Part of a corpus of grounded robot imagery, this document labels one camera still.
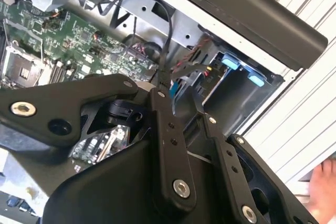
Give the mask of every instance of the electronic component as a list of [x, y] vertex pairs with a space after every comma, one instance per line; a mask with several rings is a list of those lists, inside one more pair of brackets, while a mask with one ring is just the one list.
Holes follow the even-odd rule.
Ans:
[[83, 161], [81, 169], [93, 165], [126, 147], [128, 127], [118, 125], [110, 133], [90, 137], [77, 144], [72, 152], [75, 160]]
[[89, 33], [87, 33], [86, 31], [83, 31], [80, 35], [81, 39], [84, 41], [87, 41], [91, 36]]
[[[154, 66], [151, 73], [155, 73], [156, 64], [145, 57], [137, 58], [135, 64], [129, 61], [129, 53], [125, 54], [125, 46], [97, 30], [93, 25], [74, 15], [73, 13], [60, 10], [57, 17], [39, 17], [31, 14], [23, 2], [17, 5], [7, 6], [0, 2], [0, 13], [7, 17], [8, 33], [11, 41], [17, 41], [21, 48], [36, 57], [34, 60], [41, 62], [41, 46], [44, 45], [44, 55], [48, 61], [58, 60], [63, 63], [71, 61], [71, 68], [54, 65], [52, 71], [46, 71], [50, 75], [49, 83], [63, 80], [82, 79], [87, 74], [101, 71], [103, 74], [125, 72], [135, 81], [148, 81], [152, 78], [148, 73], [149, 66]], [[23, 77], [29, 77], [30, 82], [22, 79], [20, 87], [30, 87], [35, 84], [44, 65], [39, 69], [25, 67], [19, 69]], [[15, 84], [18, 77], [11, 76]]]
[[35, 86], [45, 65], [41, 59], [27, 54], [25, 50], [14, 43], [5, 49], [3, 59], [2, 79], [7, 80], [11, 86], [26, 88]]
[[222, 64], [221, 59], [216, 57], [208, 67], [210, 71], [204, 73], [204, 78], [200, 78], [196, 85], [196, 91], [203, 98], [203, 104], [208, 100], [213, 90], [225, 78], [228, 67]]

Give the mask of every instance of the bolt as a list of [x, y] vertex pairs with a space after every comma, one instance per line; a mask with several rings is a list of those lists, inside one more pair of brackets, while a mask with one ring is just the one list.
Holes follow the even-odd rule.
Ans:
[[130, 83], [129, 81], [124, 81], [124, 84], [127, 86], [127, 87], [133, 87], [132, 83]]
[[22, 117], [32, 116], [36, 113], [35, 106], [28, 102], [15, 102], [10, 107], [13, 114]]
[[249, 208], [248, 206], [243, 206], [242, 211], [243, 211], [243, 214], [244, 214], [245, 218], [249, 222], [251, 222], [253, 224], [257, 223], [257, 216], [251, 208]]
[[188, 184], [181, 179], [174, 181], [173, 188], [181, 198], [188, 198], [190, 196], [190, 188]]
[[217, 123], [217, 121], [216, 121], [214, 118], [209, 118], [209, 121], [210, 121], [211, 123], [213, 123], [213, 124], [216, 124], [216, 123]]
[[166, 96], [164, 95], [164, 93], [162, 93], [161, 91], [159, 91], [158, 94], [159, 94], [159, 96], [161, 96], [161, 97], [166, 97]]
[[237, 141], [238, 141], [239, 144], [244, 144], [244, 140], [241, 139], [240, 137], [237, 137]]

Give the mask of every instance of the black plastic bracket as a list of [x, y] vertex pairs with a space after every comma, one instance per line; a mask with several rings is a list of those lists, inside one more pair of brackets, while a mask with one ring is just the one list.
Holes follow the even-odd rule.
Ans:
[[249, 190], [270, 223], [318, 224], [246, 139], [233, 134], [227, 142], [236, 150]]
[[[168, 92], [153, 88], [150, 102], [154, 204], [160, 213], [170, 218], [179, 217], [196, 206], [196, 191], [183, 129], [173, 115]], [[188, 185], [190, 193], [186, 198], [175, 192], [173, 184], [176, 180]]]
[[[7, 90], [1, 94], [0, 122], [48, 146], [71, 147], [86, 137], [82, 129], [101, 106], [115, 99], [131, 100], [137, 92], [135, 82], [122, 74]], [[13, 114], [10, 107], [19, 101], [32, 104], [36, 113]]]

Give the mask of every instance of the hole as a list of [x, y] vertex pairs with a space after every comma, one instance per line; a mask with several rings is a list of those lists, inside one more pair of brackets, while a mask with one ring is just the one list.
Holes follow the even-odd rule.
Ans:
[[26, 105], [19, 105], [17, 109], [20, 110], [21, 112], [29, 112], [30, 110]]
[[48, 129], [55, 135], [66, 136], [71, 133], [72, 126], [64, 119], [52, 119], [48, 123]]
[[204, 157], [205, 157], [207, 160], [210, 160], [210, 161], [212, 160], [210, 154], [205, 154]]
[[251, 219], [254, 217], [254, 215], [252, 214], [250, 210], [247, 210], [246, 213]]
[[266, 195], [258, 188], [255, 188], [251, 191], [253, 200], [262, 215], [268, 213], [269, 202]]
[[303, 224], [303, 222], [296, 216], [293, 217], [296, 224]]
[[177, 140], [174, 139], [174, 138], [170, 139], [170, 142], [171, 142], [173, 145], [177, 145]]
[[135, 113], [134, 115], [132, 115], [132, 119], [135, 120], [136, 122], [138, 122], [142, 119], [142, 114], [141, 113]]
[[235, 173], [238, 173], [238, 169], [234, 166], [231, 167], [231, 169], [235, 172]]
[[187, 189], [185, 188], [185, 186], [182, 185], [181, 183], [180, 183], [177, 187], [178, 187], [178, 189], [179, 189], [181, 192], [183, 192], [183, 193], [185, 193], [185, 192], [187, 191]]

